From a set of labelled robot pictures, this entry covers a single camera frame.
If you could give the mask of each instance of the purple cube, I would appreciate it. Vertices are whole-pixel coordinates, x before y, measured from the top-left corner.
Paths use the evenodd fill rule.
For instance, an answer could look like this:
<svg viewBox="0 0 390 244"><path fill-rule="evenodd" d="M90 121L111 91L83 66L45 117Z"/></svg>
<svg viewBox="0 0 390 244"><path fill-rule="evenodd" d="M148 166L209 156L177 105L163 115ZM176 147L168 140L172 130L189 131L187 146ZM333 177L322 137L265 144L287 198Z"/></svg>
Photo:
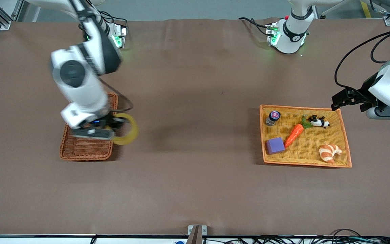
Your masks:
<svg viewBox="0 0 390 244"><path fill-rule="evenodd" d="M285 150L284 142L280 137L268 140L266 146L269 154L275 154Z"/></svg>

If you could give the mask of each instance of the woven tray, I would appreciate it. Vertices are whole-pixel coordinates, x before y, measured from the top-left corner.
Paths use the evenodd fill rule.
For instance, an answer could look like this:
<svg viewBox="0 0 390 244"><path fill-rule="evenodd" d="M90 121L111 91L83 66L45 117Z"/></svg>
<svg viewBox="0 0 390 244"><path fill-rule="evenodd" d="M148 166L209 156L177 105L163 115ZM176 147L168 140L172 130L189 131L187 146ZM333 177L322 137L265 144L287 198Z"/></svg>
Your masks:
<svg viewBox="0 0 390 244"><path fill-rule="evenodd" d="M274 126L267 126L265 120L272 110L279 111L281 117ZM325 121L329 121L331 126L326 129L321 127L305 129L285 151L267 154L267 140L281 137L285 141L293 127L302 122L302 116L309 118L312 115L325 116ZM351 168L350 148L340 109L331 111L330 108L260 105L260 128L263 159L267 164ZM341 148L342 154L334 156L334 164L322 161L319 148L324 144L335 144Z"/></svg>
<svg viewBox="0 0 390 244"><path fill-rule="evenodd" d="M108 93L111 109L117 109L118 97ZM110 140L86 139L72 136L66 124L60 145L60 158L69 161L102 161L111 156L113 142Z"/></svg>

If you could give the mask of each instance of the panda figurine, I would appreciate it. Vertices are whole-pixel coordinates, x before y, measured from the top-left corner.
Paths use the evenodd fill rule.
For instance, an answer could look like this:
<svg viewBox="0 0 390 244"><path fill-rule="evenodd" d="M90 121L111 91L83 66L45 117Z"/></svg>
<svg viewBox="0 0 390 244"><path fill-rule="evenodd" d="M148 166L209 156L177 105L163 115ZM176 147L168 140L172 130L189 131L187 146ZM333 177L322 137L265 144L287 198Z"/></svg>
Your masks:
<svg viewBox="0 0 390 244"><path fill-rule="evenodd" d="M313 115L308 119L308 121L311 122L312 126L316 126L316 127L323 127L326 129L328 126L330 126L329 122L325 121L325 116L317 119L317 116Z"/></svg>

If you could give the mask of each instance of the orange wicker tray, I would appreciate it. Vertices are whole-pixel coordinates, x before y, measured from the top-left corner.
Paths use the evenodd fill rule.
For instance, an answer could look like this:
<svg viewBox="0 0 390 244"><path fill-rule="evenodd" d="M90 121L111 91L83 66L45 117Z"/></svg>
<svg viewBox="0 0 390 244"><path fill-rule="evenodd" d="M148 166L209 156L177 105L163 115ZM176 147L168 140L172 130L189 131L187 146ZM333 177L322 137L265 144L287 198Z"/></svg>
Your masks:
<svg viewBox="0 0 390 244"><path fill-rule="evenodd" d="M118 97L108 93L111 109L117 109ZM113 142L110 140L86 139L72 136L66 124L60 145L60 158L68 161L102 161L111 156Z"/></svg>
<svg viewBox="0 0 390 244"><path fill-rule="evenodd" d="M265 120L272 110L279 111L281 117L275 125L267 126ZM321 127L305 129L285 151L267 154L267 140L281 137L285 141L293 127L301 123L302 116L309 118L312 115L325 116L325 120L329 121L331 126L326 129ZM266 164L351 168L350 148L340 109L331 111L330 108L260 105L260 133L263 159ZM341 148L342 154L334 156L334 164L321 159L319 148L324 144L335 144Z"/></svg>

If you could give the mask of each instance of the orange carrot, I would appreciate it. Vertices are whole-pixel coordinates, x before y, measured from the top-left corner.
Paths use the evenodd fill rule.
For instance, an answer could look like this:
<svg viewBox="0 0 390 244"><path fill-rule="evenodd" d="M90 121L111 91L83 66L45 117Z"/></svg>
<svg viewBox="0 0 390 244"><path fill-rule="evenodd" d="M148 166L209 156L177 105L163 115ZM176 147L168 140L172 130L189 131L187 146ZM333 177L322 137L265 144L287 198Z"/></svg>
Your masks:
<svg viewBox="0 0 390 244"><path fill-rule="evenodd" d="M293 130L291 130L291 134L288 136L285 141L284 147L287 148L291 143L296 140L296 138L302 134L303 130L311 128L312 125L310 122L306 121L305 117L302 117L302 124L297 124L294 126Z"/></svg>

